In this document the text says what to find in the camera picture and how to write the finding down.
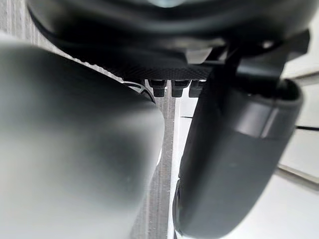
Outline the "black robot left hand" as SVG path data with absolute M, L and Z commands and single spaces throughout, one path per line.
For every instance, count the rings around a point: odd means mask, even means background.
M 162 97 L 198 98 L 179 168 L 174 229 L 219 239 L 252 210 L 296 128 L 316 0 L 29 0 L 53 45 Z

